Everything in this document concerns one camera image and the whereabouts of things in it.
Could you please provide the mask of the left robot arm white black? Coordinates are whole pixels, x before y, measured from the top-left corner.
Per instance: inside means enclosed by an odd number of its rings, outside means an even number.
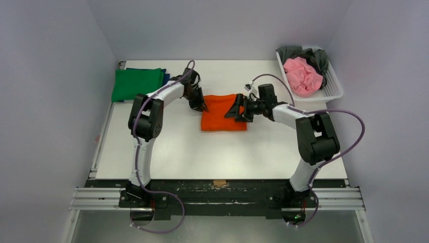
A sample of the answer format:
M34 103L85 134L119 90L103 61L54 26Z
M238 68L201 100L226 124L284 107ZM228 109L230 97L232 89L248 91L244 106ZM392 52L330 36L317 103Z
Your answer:
M151 193L146 186L151 181L152 151L163 127L164 109L173 101L185 98L192 110L207 111L200 81L200 74L186 67L183 74L171 78L158 90L136 95L128 119L128 128L135 140L135 158L130 178L120 191L122 199L131 198L138 207L149 204Z

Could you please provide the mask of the orange t shirt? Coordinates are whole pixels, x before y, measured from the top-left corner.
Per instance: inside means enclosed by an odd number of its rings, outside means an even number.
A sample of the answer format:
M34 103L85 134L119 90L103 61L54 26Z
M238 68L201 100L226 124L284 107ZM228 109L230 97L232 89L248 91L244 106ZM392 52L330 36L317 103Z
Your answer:
M204 96L208 111L203 111L200 127L204 132L246 131L247 123L237 122L233 118L225 118L232 107L236 94Z

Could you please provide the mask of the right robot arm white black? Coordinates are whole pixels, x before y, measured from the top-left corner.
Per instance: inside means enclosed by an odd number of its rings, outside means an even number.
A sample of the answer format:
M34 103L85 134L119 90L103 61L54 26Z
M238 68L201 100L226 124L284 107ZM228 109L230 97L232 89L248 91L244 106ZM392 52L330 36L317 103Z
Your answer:
M327 112L306 114L286 102L279 102L272 84L258 87L259 97L236 95L225 118L251 123L255 115L295 129L301 159L284 189L285 202L296 206L310 194L320 166L340 151L340 144Z

